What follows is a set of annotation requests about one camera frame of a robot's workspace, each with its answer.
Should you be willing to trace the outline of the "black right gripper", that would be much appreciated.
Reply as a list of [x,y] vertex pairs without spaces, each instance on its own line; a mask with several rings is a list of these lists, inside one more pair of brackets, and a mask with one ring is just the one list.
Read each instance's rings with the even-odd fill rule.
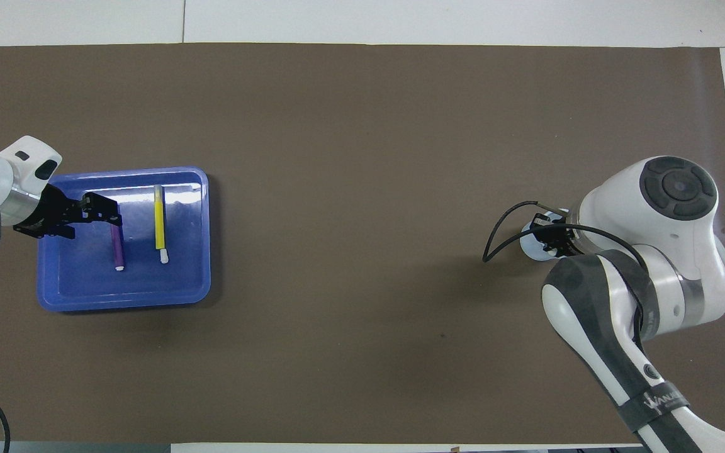
[[552,257],[584,255],[586,252],[576,244],[580,225],[555,221],[549,215],[535,214],[529,223],[529,230],[550,227],[546,230],[546,244],[542,250]]

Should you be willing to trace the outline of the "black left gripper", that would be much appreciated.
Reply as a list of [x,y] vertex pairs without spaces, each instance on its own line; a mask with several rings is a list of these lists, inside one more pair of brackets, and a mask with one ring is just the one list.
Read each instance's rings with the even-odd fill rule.
[[47,184],[41,193],[37,208],[13,230],[24,235],[60,236],[75,240],[77,232],[73,224],[109,223],[123,226],[123,217],[117,201],[98,193],[86,192],[80,201],[66,197],[63,191]]

